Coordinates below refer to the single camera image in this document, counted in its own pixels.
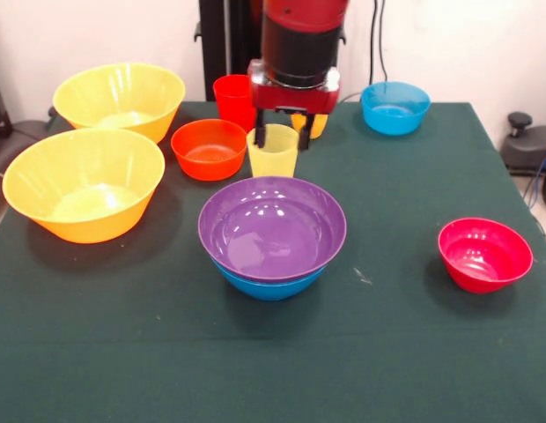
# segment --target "light blue bowl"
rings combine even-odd
[[[432,101],[424,91],[403,82],[380,82],[361,95],[363,117],[384,135],[400,136],[418,129]]]
[[[301,279],[284,284],[263,284],[240,278],[226,270],[220,264],[214,262],[226,280],[238,288],[244,294],[262,301],[280,301],[301,293],[307,289],[326,269],[326,266]]]

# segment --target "bowl rim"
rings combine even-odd
[[[232,157],[229,157],[227,159],[221,159],[221,160],[213,160],[213,161],[208,161],[208,160],[193,160],[193,159],[190,159],[189,157],[183,155],[183,154],[179,154],[177,152],[177,150],[175,150],[175,144],[173,142],[173,140],[175,139],[176,135],[181,132],[181,130],[183,128],[186,128],[186,127],[190,127],[190,126],[197,126],[197,124],[200,124],[202,122],[212,122],[212,123],[216,123],[216,122],[221,122],[221,123],[225,123],[227,125],[230,125],[232,127],[235,127],[236,130],[240,130],[241,133],[244,134],[244,146],[241,150],[237,151],[235,155],[233,155]],[[200,163],[200,164],[205,164],[205,165],[214,165],[214,164],[218,164],[218,163],[226,163],[230,160],[234,160],[234,159],[237,159],[240,155],[243,155],[246,153],[246,150],[247,150],[247,142],[246,142],[246,131],[241,127],[239,126],[237,123],[234,123],[234,122],[230,122],[230,121],[227,121],[227,120],[224,120],[224,119],[218,119],[218,118],[211,118],[211,119],[197,119],[196,121],[192,121],[192,122],[188,122],[188,123],[185,123],[184,125],[181,125],[174,133],[173,135],[171,136],[171,139],[169,141],[169,144],[171,145],[171,149],[173,150],[173,153],[175,154],[175,156],[177,156],[178,158],[181,158],[182,160],[186,160],[186,161],[189,161],[191,163]]]
[[[511,227],[509,227],[508,225],[505,225],[504,223],[501,223],[501,222],[498,222],[496,220],[493,220],[493,219],[487,219],[487,218],[479,218],[479,217],[465,217],[465,218],[458,218],[458,219],[454,219],[454,220],[451,220],[450,222],[446,223],[442,228],[441,230],[439,231],[439,234],[438,234],[438,249],[439,249],[439,254],[441,255],[441,258],[447,263],[449,264],[451,267],[453,267],[454,269],[456,269],[458,272],[462,273],[463,275],[467,275],[469,276],[462,268],[460,268],[459,266],[456,266],[450,259],[449,257],[445,254],[445,251],[443,250],[443,248],[441,247],[441,239],[444,235],[444,232],[452,225],[454,225],[455,223],[459,223],[459,222],[462,222],[462,221],[466,221],[466,220],[478,220],[480,222],[486,222],[486,223],[491,223],[492,225],[494,226],[501,226],[503,227],[504,229],[507,229],[508,232],[511,232],[512,234],[515,234],[517,238],[519,238],[521,241],[523,241],[524,245],[526,246],[526,249],[529,253],[529,263],[528,263],[528,266],[527,268],[518,276],[515,276],[513,278],[504,278],[504,279],[489,279],[489,278],[479,278],[480,280],[482,280],[483,282],[485,283],[490,283],[490,284],[510,284],[512,282],[515,282],[516,280],[518,279],[521,279],[523,278],[524,276],[526,276],[529,271],[531,271],[531,268],[533,267],[534,265],[534,252],[533,250],[531,249],[531,247],[529,246],[528,242],[526,241],[526,239],[521,236],[516,230],[512,229]]]
[[[374,89],[374,87],[376,86],[381,86],[381,85],[401,85],[401,86],[404,86],[404,87],[408,87],[408,88],[413,88],[415,89],[416,91],[420,92],[421,94],[423,94],[425,96],[425,98],[427,99],[427,105],[426,107],[424,108],[424,110],[420,111],[420,112],[417,112],[413,115],[408,115],[408,116],[393,116],[392,118],[393,119],[411,119],[412,117],[418,117],[418,116],[423,116],[425,115],[426,113],[428,113],[428,110],[430,110],[430,107],[432,106],[432,98],[430,97],[430,94],[428,94],[425,90],[423,90],[422,88],[420,88],[419,86],[416,86],[416,85],[412,85],[412,84],[409,84],[408,82],[402,82],[402,81],[382,81],[382,82],[377,82],[375,84],[371,84],[369,85],[365,90],[363,90],[363,92],[361,93],[361,105],[366,108],[367,105],[365,104],[365,102],[363,101],[363,98],[365,96],[365,93],[367,93],[367,91],[371,91],[372,89]],[[374,113],[378,113],[377,110],[373,109],[373,108],[369,108],[369,110],[372,110]]]
[[[288,180],[292,180],[292,181],[297,181],[297,183],[300,183],[302,185],[306,185],[308,187],[313,187],[314,189],[319,190],[324,195],[326,195],[328,198],[330,198],[334,202],[334,204],[336,205],[336,209],[338,210],[339,214],[342,216],[342,219],[343,219],[343,236],[342,236],[342,239],[339,241],[337,247],[335,248],[334,252],[330,256],[328,256],[328,258],[322,260],[320,263],[316,264],[311,269],[308,269],[306,271],[301,271],[301,272],[298,272],[298,273],[292,273],[292,274],[289,274],[289,275],[284,275],[282,277],[274,277],[274,278],[272,278],[272,277],[262,277],[262,276],[251,276],[251,275],[242,276],[242,275],[240,275],[239,271],[233,269],[227,263],[224,263],[223,260],[220,260],[220,259],[214,257],[214,255],[210,252],[208,246],[206,245],[206,243],[204,242],[203,237],[202,237],[201,221],[202,221],[203,213],[206,210],[206,208],[209,206],[210,202],[212,202],[214,200],[214,198],[218,194],[220,194],[222,191],[231,189],[232,187],[234,187],[236,185],[239,185],[239,184],[242,184],[242,183],[247,183],[247,181],[251,181],[251,180],[270,180],[270,181],[288,181]],[[197,232],[198,232],[198,235],[199,235],[199,240],[200,240],[201,244],[203,245],[204,249],[206,250],[207,254],[210,256],[210,258],[212,260],[214,260],[215,262],[217,262],[218,264],[220,264],[225,269],[227,269],[229,272],[231,272],[231,273],[233,273],[235,275],[239,275],[239,277],[245,278],[245,279],[255,278],[255,279],[258,279],[258,280],[261,280],[261,281],[271,281],[271,282],[277,281],[277,280],[290,280],[290,281],[293,281],[294,279],[304,278],[304,277],[306,277],[306,276],[308,276],[308,275],[310,275],[312,273],[315,273],[320,268],[327,266],[328,263],[331,262],[334,259],[334,257],[337,256],[337,254],[342,249],[343,244],[345,243],[345,239],[347,237],[347,219],[345,218],[345,213],[343,212],[342,206],[337,202],[337,200],[330,193],[328,193],[325,189],[319,187],[318,185],[316,185],[316,184],[314,184],[312,182],[305,181],[304,179],[299,179],[299,178],[291,178],[291,177],[288,177],[288,176],[258,176],[258,177],[250,177],[250,178],[242,179],[240,181],[228,184],[225,187],[223,187],[222,189],[219,189],[212,196],[210,196],[210,198],[204,203],[203,207],[201,208],[201,211],[199,212],[199,218],[197,220]]]
[[[76,219],[76,220],[72,220],[72,221],[60,221],[60,220],[57,220],[57,219],[49,219],[49,218],[38,216],[38,215],[33,214],[33,213],[28,213],[26,211],[22,211],[18,206],[16,206],[15,202],[12,201],[12,199],[9,196],[9,193],[7,192],[7,189],[5,188],[6,184],[9,181],[11,172],[13,172],[13,170],[12,170],[13,165],[15,163],[17,163],[18,161],[22,160],[22,158],[24,158],[26,155],[31,154],[34,150],[39,149],[40,146],[43,145],[43,143],[52,143],[52,142],[57,141],[58,138],[69,137],[69,136],[71,136],[72,134],[74,134],[76,132],[77,133],[84,133],[84,132],[97,132],[97,133],[98,132],[123,132],[123,133],[125,133],[126,135],[128,135],[130,137],[136,137],[136,138],[139,138],[139,139],[143,139],[143,141],[147,145],[149,145],[148,148],[153,149],[153,151],[156,153],[156,155],[154,157],[158,157],[158,161],[160,163],[159,174],[157,175],[157,177],[154,178],[153,187],[146,190],[146,192],[143,195],[139,196],[139,198],[135,202],[130,203],[125,209],[116,211],[114,213],[108,213],[106,215],[103,215],[103,216],[100,216],[100,217],[97,217],[97,218],[93,218],[93,219]],[[134,132],[134,131],[131,131],[131,130],[125,130],[125,129],[122,129],[122,128],[81,128],[81,129],[78,129],[78,130],[67,130],[65,132],[60,132],[59,134],[55,134],[55,135],[52,135],[50,137],[46,137],[46,138],[42,139],[41,141],[39,141],[38,143],[33,144],[30,147],[26,148],[21,154],[19,154],[11,162],[9,167],[7,167],[7,170],[5,171],[4,176],[3,176],[3,181],[2,181],[2,184],[1,184],[1,188],[2,188],[3,195],[5,197],[5,200],[7,200],[7,203],[9,204],[9,206],[12,207],[18,213],[22,214],[23,216],[26,216],[26,217],[28,217],[29,219],[32,219],[32,220],[38,220],[40,222],[45,222],[45,223],[52,223],[52,224],[57,224],[57,225],[65,225],[65,224],[74,225],[74,224],[77,224],[77,223],[87,223],[87,222],[94,222],[96,220],[105,219],[105,218],[108,218],[110,216],[114,216],[114,215],[116,215],[116,214],[118,214],[120,212],[125,212],[128,209],[136,206],[137,204],[140,204],[142,201],[144,201],[158,187],[159,183],[161,182],[161,180],[162,180],[162,178],[164,176],[165,171],[166,171],[166,158],[164,157],[163,152],[159,149],[158,145],[156,143],[154,143],[151,139],[149,139],[147,136],[142,135],[142,134],[138,134],[137,132]]]
[[[171,112],[173,112],[176,108],[179,107],[179,105],[183,102],[183,100],[185,99],[185,93],[186,93],[186,87],[185,87],[185,83],[183,82],[183,79],[181,79],[181,77],[179,75],[177,75],[176,73],[172,72],[171,70],[167,69],[167,68],[164,68],[162,66],[158,66],[157,64],[151,64],[151,63],[142,63],[142,62],[119,62],[119,63],[108,63],[108,64],[102,64],[100,66],[94,66],[92,68],[89,68],[89,69],[85,69],[85,70],[82,70],[74,75],[71,75],[70,77],[66,78],[54,91],[54,96],[52,97],[52,105],[54,106],[54,109],[57,113],[60,114],[61,117],[63,117],[64,119],[66,119],[67,121],[70,121],[70,122],[74,122],[76,125],[78,126],[82,126],[82,127],[86,127],[86,128],[94,128],[95,125],[91,125],[90,123],[84,123],[84,122],[80,122],[78,119],[73,119],[70,117],[69,114],[66,114],[66,113],[62,113],[62,111],[60,110],[59,108],[59,96],[60,96],[60,92],[61,90],[69,85],[74,79],[78,79],[82,76],[84,76],[85,74],[87,73],[90,73],[90,72],[95,72],[95,71],[102,71],[103,69],[107,69],[107,68],[120,68],[122,66],[129,66],[129,67],[142,67],[142,68],[152,68],[154,70],[157,70],[157,71],[160,71],[160,72],[163,72],[163,73],[166,73],[170,76],[173,77],[173,79],[175,79],[177,82],[179,82],[179,85],[181,86],[181,90],[182,90],[182,95],[178,96],[175,101],[173,102],[173,105],[169,108],[166,109],[166,111],[164,113],[161,113],[159,115],[156,115],[156,116],[153,116],[152,119],[150,119],[149,121],[146,121],[146,122],[142,122],[142,123],[139,123],[139,124],[135,124],[135,125],[127,125],[127,126],[119,126],[119,127],[113,127],[113,128],[110,128],[110,129],[129,129],[129,128],[136,128],[138,126],[141,126],[141,125],[145,125],[147,123],[151,123],[151,122],[155,122],[167,115],[169,115]]]

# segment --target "red cup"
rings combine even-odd
[[[255,126],[256,110],[252,104],[248,75],[226,75],[214,81],[220,119],[234,122],[249,132]]]

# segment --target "purple bowl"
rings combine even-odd
[[[265,176],[221,189],[203,206],[199,237],[210,256],[242,278],[281,283],[303,278],[336,256],[346,222],[324,189]]]

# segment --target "yellow bowl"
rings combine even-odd
[[[294,113],[291,115],[291,121],[292,121],[292,127],[297,132],[300,132],[300,129],[305,126],[306,123],[306,117],[299,114]],[[312,130],[310,134],[311,139],[316,139],[322,135],[322,132],[324,131],[324,128],[326,128],[326,122],[328,121],[328,115],[316,115],[314,117],[314,123],[312,124]]]
[[[54,93],[57,112],[75,128],[123,128],[162,140],[185,97],[185,85],[170,70],[119,63],[85,70]]]
[[[102,242],[140,220],[165,166],[159,147],[129,130],[71,130],[24,150],[5,172],[3,193],[66,241]]]

